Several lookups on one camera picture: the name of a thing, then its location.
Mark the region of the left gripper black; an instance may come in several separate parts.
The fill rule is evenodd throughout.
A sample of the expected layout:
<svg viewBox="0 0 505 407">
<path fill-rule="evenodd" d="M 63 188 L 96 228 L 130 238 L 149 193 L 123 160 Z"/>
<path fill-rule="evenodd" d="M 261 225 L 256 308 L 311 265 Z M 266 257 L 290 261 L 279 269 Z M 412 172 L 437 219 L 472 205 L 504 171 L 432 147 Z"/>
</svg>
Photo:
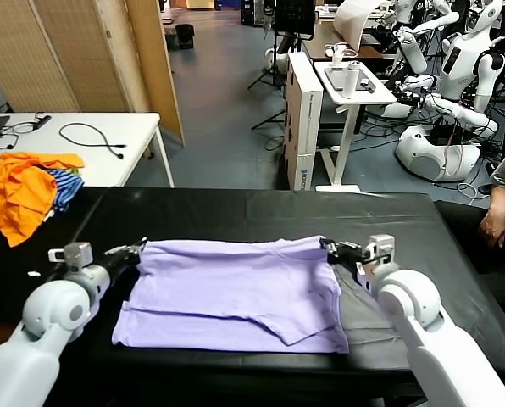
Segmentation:
<svg viewBox="0 0 505 407">
<path fill-rule="evenodd" d="M 146 244 L 147 240 L 140 240 L 130 245 L 120 245 L 105 251 L 101 259 L 101 266 L 107 271 L 109 279 L 116 281 L 131 265 L 139 265 Z"/>
</svg>

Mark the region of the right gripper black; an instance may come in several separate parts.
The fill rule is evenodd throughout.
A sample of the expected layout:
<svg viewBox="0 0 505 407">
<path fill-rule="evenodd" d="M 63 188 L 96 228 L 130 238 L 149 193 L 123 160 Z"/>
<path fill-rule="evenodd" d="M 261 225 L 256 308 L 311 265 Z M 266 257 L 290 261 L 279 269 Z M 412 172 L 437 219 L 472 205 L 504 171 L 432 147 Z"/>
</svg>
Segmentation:
<svg viewBox="0 0 505 407">
<path fill-rule="evenodd" d="M 347 242 L 347 241 L 335 241 L 328 238 L 321 238 L 320 246 L 324 248 L 327 252 L 326 260 L 330 265 L 344 266 L 349 272 L 357 272 L 358 264 L 362 264 L 364 261 L 369 260 L 369 250 L 362 250 L 359 244 Z M 339 251 L 346 251 L 338 256 Z"/>
</svg>

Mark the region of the person's bare hand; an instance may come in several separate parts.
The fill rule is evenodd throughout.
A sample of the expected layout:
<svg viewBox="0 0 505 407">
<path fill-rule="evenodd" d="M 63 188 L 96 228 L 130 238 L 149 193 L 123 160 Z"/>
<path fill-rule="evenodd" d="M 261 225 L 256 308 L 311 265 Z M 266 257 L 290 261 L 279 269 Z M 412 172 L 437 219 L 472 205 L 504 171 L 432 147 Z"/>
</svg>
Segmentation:
<svg viewBox="0 0 505 407">
<path fill-rule="evenodd" d="M 503 248 L 505 240 L 505 208 L 491 205 L 486 216 L 480 223 L 480 234 L 486 244 L 491 247 Z"/>
</svg>

